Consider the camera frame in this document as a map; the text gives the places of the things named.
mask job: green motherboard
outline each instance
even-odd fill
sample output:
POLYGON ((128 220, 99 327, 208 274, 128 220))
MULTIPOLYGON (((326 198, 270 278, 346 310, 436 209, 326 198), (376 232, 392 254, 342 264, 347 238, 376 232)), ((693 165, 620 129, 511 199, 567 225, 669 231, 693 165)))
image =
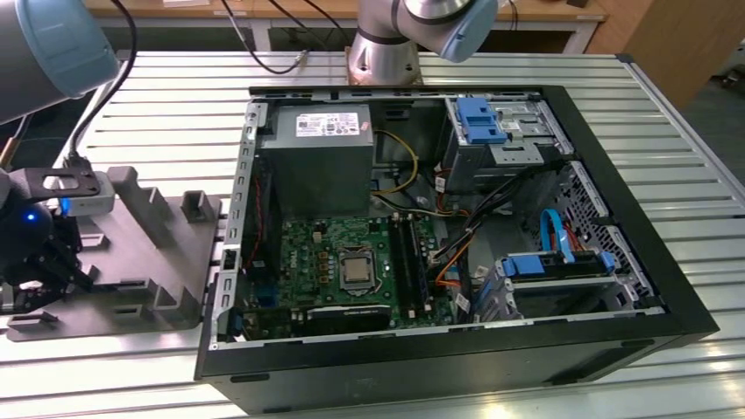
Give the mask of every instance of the green motherboard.
MULTIPOLYGON (((288 320, 298 320, 302 310, 324 306, 389 306, 389 329, 453 323, 453 305, 445 294, 433 297, 431 311, 413 318, 400 309, 388 223, 385 217, 284 223, 276 306, 250 314, 251 335, 292 337, 296 333, 288 320)), ((428 254, 437 242, 432 221, 421 217, 412 225, 421 253, 428 254)))

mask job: power supply label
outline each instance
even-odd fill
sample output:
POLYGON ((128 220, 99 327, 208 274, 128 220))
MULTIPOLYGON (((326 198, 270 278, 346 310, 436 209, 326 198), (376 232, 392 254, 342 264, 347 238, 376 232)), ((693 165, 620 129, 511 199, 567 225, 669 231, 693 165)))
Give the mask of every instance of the power supply label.
POLYGON ((298 137, 359 135, 358 113, 303 113, 298 117, 298 137))

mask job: blue led light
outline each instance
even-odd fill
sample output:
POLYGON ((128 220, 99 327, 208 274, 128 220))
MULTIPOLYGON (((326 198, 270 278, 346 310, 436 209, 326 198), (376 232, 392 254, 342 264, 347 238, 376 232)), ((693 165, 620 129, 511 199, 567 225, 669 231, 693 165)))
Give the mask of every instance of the blue led light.
POLYGON ((66 216, 70 213, 70 198, 60 199, 62 215, 66 216))

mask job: open computer tower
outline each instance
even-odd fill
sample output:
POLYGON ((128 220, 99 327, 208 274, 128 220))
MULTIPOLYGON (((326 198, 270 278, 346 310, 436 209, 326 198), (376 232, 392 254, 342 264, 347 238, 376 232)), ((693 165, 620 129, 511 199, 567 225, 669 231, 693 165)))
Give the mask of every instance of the open computer tower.
POLYGON ((559 86, 258 88, 198 379, 250 414, 592 381, 717 330, 559 86))

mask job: slotted aluminum worktable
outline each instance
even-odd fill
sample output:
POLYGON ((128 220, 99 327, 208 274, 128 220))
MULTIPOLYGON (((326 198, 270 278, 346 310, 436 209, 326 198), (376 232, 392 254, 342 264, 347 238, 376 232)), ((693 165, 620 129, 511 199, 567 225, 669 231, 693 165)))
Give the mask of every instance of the slotted aluminum worktable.
MULTIPOLYGON (((278 67, 295 58, 263 56, 278 67)), ((143 186, 166 196, 203 189, 228 198, 247 88, 342 85, 344 63, 342 53, 314 54, 306 68, 276 77, 243 52, 142 52, 88 130, 84 155, 98 169, 135 166, 143 186)), ((592 384, 314 417, 745 415, 745 194, 637 67, 613 56, 492 54, 461 65, 423 55, 421 64, 429 84, 567 87, 723 330, 592 384)), ((0 335, 0 418, 240 416, 216 390, 192 382, 198 337, 192 330, 14 344, 0 335)))

